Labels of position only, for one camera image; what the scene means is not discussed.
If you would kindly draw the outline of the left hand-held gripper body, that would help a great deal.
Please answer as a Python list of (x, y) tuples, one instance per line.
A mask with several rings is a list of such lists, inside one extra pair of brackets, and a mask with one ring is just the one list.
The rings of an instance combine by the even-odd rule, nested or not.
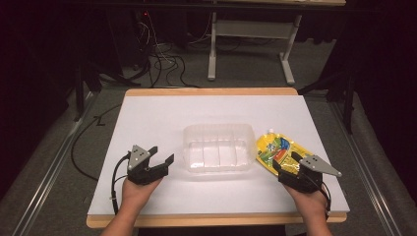
[(133, 145), (127, 167), (128, 179), (137, 185), (147, 185), (168, 175), (169, 167), (163, 168), (162, 163), (150, 167), (149, 160), (146, 149)]

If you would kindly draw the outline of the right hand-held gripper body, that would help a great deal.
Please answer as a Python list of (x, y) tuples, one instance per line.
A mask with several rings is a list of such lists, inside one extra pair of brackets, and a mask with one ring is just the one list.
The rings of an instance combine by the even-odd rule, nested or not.
[(336, 177), (342, 176), (340, 171), (314, 154), (307, 154), (298, 163), (299, 171), (297, 175), (282, 170), (278, 174), (278, 181), (301, 193), (314, 193), (319, 191), (323, 185), (324, 174)]

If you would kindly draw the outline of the yellow spouted pouch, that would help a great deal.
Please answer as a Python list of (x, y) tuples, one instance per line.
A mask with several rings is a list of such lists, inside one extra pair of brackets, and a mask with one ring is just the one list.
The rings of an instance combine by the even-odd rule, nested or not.
[(256, 160), (274, 175), (278, 174), (278, 171), (272, 166), (274, 161), (279, 164), (282, 170), (297, 175), (299, 163), (291, 154), (295, 152), (301, 157), (311, 154), (304, 147), (273, 130), (261, 135), (256, 141), (256, 146), (258, 149)]

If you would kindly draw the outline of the clear plastic container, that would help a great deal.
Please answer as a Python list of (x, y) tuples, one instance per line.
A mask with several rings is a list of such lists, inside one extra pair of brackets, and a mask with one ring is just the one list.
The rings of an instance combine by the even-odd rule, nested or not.
[(248, 170), (257, 156), (249, 124), (197, 124), (183, 131), (183, 156), (192, 173)]

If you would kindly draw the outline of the person's left hand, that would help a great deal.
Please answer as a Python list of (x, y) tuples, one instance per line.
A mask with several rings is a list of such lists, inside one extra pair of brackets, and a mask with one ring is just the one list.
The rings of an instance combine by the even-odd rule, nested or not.
[(148, 202), (151, 194), (160, 184), (161, 180), (151, 182), (147, 185), (137, 185), (126, 179), (122, 187), (122, 209), (140, 211)]

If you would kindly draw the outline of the person's right hand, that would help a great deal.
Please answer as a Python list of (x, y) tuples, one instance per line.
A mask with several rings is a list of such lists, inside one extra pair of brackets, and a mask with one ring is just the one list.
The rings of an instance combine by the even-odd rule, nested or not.
[(327, 201), (322, 193), (317, 191), (311, 194), (304, 194), (286, 185), (284, 185), (284, 188), (293, 199), (298, 212), (305, 221), (326, 218)]

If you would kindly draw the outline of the white mat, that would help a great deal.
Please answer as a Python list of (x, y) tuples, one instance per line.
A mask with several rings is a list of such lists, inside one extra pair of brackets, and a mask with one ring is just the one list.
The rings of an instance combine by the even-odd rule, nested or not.
[(295, 209), (276, 177), (257, 160), (300, 145), (327, 154), (300, 95), (145, 95), (125, 97), (89, 208), (113, 211), (113, 175), (133, 146), (156, 147), (151, 164), (174, 158), (150, 197), (146, 216), (286, 213)]

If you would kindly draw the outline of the black metal stand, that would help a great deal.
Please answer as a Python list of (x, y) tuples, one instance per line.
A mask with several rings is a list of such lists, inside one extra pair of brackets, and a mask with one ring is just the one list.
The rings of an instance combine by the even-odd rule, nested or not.
[(104, 75), (111, 80), (130, 87), (139, 87), (140, 84), (134, 83), (121, 75), (113, 73), (91, 61), (82, 62), (76, 69), (75, 74), (75, 97), (77, 115), (75, 120), (80, 121), (82, 116), (87, 111), (86, 101), (87, 97), (84, 95), (85, 86), (91, 92), (101, 92), (102, 84), (100, 82), (101, 75)]
[(345, 130), (352, 133), (352, 112), (354, 95), (354, 78), (347, 72), (337, 72), (331, 76), (320, 79), (312, 84), (297, 90), (300, 95), (305, 95), (316, 89), (328, 89), (327, 101), (343, 101), (342, 124)]

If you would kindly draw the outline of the wooden table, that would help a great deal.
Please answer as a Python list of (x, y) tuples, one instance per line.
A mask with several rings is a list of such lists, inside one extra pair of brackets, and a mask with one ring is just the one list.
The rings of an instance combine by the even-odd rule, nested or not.
[(258, 162), (247, 171), (191, 173), (184, 131), (196, 124), (249, 124), (257, 137), (283, 134), (321, 158), (327, 154), (303, 96), (293, 88), (150, 88), (125, 93), (89, 208), (87, 225), (103, 228), (114, 216), (110, 200), (123, 175), (122, 157), (156, 147), (150, 162), (174, 158), (136, 221), (139, 227), (272, 225), (298, 223), (296, 207), (277, 179)]

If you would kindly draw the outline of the metal floor rail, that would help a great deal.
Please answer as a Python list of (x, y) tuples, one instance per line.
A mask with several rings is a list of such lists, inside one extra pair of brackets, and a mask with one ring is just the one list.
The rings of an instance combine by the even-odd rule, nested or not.
[(395, 222), (391, 217), (390, 210), (387, 206), (386, 199), (382, 194), (380, 188), (372, 176), (369, 166), (367, 165), (357, 143), (354, 141), (352, 135), (350, 135), (343, 122), (342, 114), (337, 104), (331, 103), (329, 105), (331, 112), (336, 117), (338, 126), (341, 128), (344, 138), (346, 139), (349, 148), (353, 154), (353, 161), (355, 168), (358, 171), (358, 175), (365, 187), (366, 193), (372, 203), (372, 206), (382, 224), (383, 230), (387, 236), (395, 236), (396, 226)]
[(40, 210), (42, 209), (50, 191), (53, 188), (53, 185), (64, 166), (66, 161), (66, 153), (70, 149), (70, 146), (73, 144), (75, 136), (79, 131), (81, 125), (83, 124), (87, 113), (90, 111), (92, 105), (98, 97), (97, 92), (89, 92), (87, 97), (84, 99), (85, 111), (80, 115), (77, 121), (74, 121), (71, 129), (64, 139), (62, 145), (55, 154), (52, 162), (48, 166), (46, 173), (44, 174), (40, 184), (38, 185), (33, 197), (30, 200), (29, 205), (27, 206), (23, 216), (21, 217), (19, 223), (15, 227), (12, 236), (28, 236)]

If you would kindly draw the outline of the white metal desk frame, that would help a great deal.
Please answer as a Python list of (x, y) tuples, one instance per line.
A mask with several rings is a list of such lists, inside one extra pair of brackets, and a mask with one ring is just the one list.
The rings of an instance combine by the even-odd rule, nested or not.
[(216, 78), (216, 39), (219, 36), (252, 37), (266, 39), (285, 39), (286, 48), (278, 54), (286, 83), (290, 86), (295, 80), (289, 64), (289, 56), (300, 27), (301, 15), (289, 23), (219, 20), (216, 13), (211, 14), (210, 51), (208, 57), (208, 80)]

